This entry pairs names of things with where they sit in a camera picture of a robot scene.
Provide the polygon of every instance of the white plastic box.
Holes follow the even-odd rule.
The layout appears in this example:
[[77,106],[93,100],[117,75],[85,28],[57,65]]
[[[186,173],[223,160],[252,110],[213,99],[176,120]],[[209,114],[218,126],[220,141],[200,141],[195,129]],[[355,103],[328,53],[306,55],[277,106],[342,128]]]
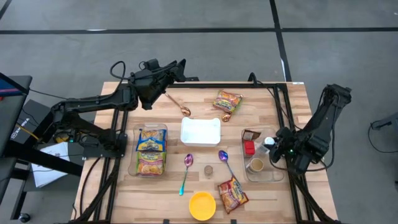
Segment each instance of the white plastic box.
[[220,143],[220,140],[220,119],[182,119],[181,142],[183,142],[184,145],[214,147]]

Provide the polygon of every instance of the ramen packet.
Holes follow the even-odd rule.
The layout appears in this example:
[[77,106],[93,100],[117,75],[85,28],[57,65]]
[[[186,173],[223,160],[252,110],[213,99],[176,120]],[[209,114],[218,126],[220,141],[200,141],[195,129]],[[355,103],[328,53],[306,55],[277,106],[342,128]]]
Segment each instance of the ramen packet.
[[242,101],[243,95],[238,95],[234,93],[227,93],[225,91],[220,90],[216,97],[216,100],[213,102],[213,106],[220,110],[225,111],[226,113],[222,115],[221,119],[224,122],[229,121],[231,114],[236,110]]
[[220,193],[227,214],[249,201],[248,196],[243,192],[241,184],[235,177],[220,184],[218,192]]
[[142,176],[162,175],[165,163],[166,152],[138,152],[136,174]]
[[166,151],[166,129],[141,130],[136,151]]

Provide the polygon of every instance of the caster wheel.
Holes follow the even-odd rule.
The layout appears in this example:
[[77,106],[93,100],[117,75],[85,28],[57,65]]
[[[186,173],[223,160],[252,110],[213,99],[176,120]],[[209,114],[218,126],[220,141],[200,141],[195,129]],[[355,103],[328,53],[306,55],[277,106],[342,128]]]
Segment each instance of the caster wheel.
[[27,223],[30,220],[30,215],[26,213],[21,213],[18,217],[18,220],[21,221],[22,223]]

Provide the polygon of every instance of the concrete floor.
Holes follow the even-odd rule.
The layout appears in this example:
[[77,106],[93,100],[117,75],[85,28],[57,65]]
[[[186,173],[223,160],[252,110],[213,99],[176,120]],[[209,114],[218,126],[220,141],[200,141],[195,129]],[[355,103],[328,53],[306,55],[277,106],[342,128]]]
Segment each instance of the concrete floor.
[[[278,0],[281,27],[397,27],[398,2]],[[12,0],[0,30],[135,29],[170,27],[272,27],[268,1]],[[284,33],[293,81],[305,82],[312,109],[328,83],[353,89],[353,100],[336,125],[336,159],[328,171],[339,219],[345,223],[396,223],[398,154],[380,154],[368,143],[369,123],[398,111],[397,32]],[[187,59],[186,75],[202,81],[241,81],[250,72],[260,80],[283,81],[275,34],[106,34],[0,35],[0,71],[32,75],[32,88],[60,96],[100,93],[114,81],[109,67],[118,60],[127,70],[142,60],[161,64]],[[35,93],[46,105],[56,99]],[[93,114],[85,116],[93,119]],[[378,148],[396,150],[388,127],[372,133]],[[17,194],[12,180],[1,206],[9,221]],[[30,223],[66,222],[78,179],[69,189],[29,193],[23,211]]]

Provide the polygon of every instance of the yellow bowl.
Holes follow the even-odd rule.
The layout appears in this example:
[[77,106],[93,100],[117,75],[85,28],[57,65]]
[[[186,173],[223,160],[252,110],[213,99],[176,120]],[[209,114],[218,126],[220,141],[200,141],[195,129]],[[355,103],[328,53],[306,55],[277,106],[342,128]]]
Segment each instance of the yellow bowl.
[[208,192],[197,192],[189,200],[189,211],[199,221],[209,220],[216,212],[216,200]]

